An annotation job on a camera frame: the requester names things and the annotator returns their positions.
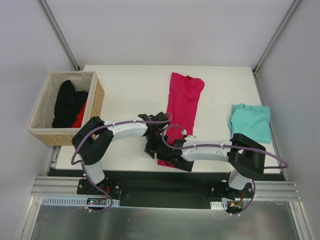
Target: metal post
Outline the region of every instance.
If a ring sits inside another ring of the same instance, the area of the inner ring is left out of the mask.
[[[291,17],[293,16],[293,14],[295,13],[295,11],[297,10],[299,4],[301,3],[302,0],[294,0],[288,11],[285,13],[282,21],[280,22],[279,26],[277,27],[275,33],[273,34],[271,40],[269,41],[268,45],[266,46],[265,50],[263,51],[262,56],[260,57],[256,67],[253,70],[253,74],[256,75],[257,72],[259,71],[259,69],[261,68],[262,64],[264,63],[266,57],[268,56],[268,54],[270,53],[270,51],[272,50],[272,48],[274,47],[277,39],[279,38],[280,34],[283,32],[284,28],[286,27],[286,25],[288,24],[289,20],[291,19]]]
[[[80,66],[78,65],[76,59],[75,59],[75,56],[73,55],[73,53],[71,52],[71,49],[55,19],[55,16],[53,15],[48,3],[46,0],[38,0],[45,16],[47,17],[55,35],[56,35],[56,38],[58,39],[58,41],[60,42],[61,44],[61,47],[63,48],[66,56],[68,57],[69,61],[71,62],[72,66],[74,67],[74,69],[76,71],[80,71]]]

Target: folded towel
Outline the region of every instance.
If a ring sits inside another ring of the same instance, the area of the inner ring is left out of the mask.
[[[268,106],[249,106],[241,103],[232,105],[232,115],[228,127],[231,130],[231,137],[239,133],[256,142],[270,144],[269,121],[270,108]]]

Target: white table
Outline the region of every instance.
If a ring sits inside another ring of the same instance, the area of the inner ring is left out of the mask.
[[[193,135],[198,141],[228,139],[228,122],[232,104],[261,105],[250,67],[224,66],[152,66],[152,65],[86,65],[84,71],[96,71],[105,91],[101,119],[105,121],[129,120],[138,114],[166,112],[169,83],[172,72],[201,78],[205,87],[198,103]],[[132,137],[113,142],[102,158],[104,170],[183,172],[157,165],[157,159],[144,153],[146,139]],[[274,153],[272,144],[262,144]],[[56,169],[80,170],[71,165],[73,146],[61,148]],[[269,156],[265,166],[277,166]],[[197,160],[192,172],[230,172],[227,162]],[[265,173],[279,173],[266,169]]]

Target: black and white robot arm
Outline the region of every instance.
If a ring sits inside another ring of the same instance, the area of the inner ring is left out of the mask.
[[[83,142],[79,149],[80,155],[88,176],[94,184],[99,184],[105,180],[105,174],[101,165],[101,158],[105,154],[111,142],[129,138],[146,137],[147,143],[144,151],[152,158],[164,160],[168,165],[173,165],[178,169],[191,172],[193,162],[196,160],[212,160],[228,162],[234,170],[229,173],[227,184],[229,188],[241,191],[251,179],[259,179],[264,174],[265,155],[253,151],[239,152],[236,149],[223,147],[192,147],[188,149],[175,150],[165,145],[162,141],[162,132],[168,123],[167,116],[160,112],[153,116],[140,114],[122,124],[110,121],[102,121],[99,117],[91,118],[72,139],[75,148],[78,147],[84,137],[97,127],[111,125],[108,128],[97,131],[98,137],[90,136]],[[149,124],[148,122],[160,122],[159,124]],[[236,145],[249,148],[259,148],[265,150],[263,146],[250,138],[235,134],[232,139],[217,142],[197,142],[194,136],[185,136],[174,141],[172,146],[188,147],[200,146],[204,144]]]

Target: black cloth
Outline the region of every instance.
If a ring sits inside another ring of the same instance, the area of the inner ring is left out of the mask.
[[[88,98],[88,92],[75,90],[70,80],[60,86],[55,106],[53,128],[71,128]]]

